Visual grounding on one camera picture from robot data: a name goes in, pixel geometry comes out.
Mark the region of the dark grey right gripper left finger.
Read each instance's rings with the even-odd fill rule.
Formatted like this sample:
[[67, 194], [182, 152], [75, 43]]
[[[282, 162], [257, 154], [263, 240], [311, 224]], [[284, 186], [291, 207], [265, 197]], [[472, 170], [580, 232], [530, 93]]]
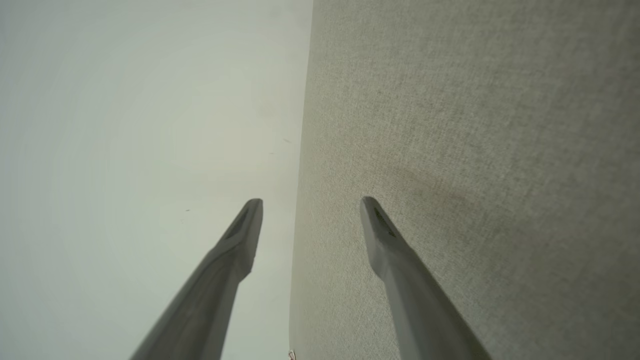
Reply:
[[221, 360], [238, 286], [252, 270], [263, 201], [245, 203], [206, 254], [131, 360]]

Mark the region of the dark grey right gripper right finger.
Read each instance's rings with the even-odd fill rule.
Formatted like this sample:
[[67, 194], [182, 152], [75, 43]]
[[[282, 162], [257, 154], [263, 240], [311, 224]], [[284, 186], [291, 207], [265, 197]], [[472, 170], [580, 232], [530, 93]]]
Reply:
[[384, 283], [401, 360], [491, 360], [377, 199], [361, 199], [360, 218], [369, 264]]

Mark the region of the grey fabric sofa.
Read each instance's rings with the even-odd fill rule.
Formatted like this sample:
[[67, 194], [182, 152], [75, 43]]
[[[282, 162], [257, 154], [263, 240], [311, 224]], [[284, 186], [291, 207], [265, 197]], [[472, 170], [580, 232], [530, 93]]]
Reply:
[[314, 0], [289, 346], [400, 360], [376, 198], [494, 360], [640, 360], [640, 0]]

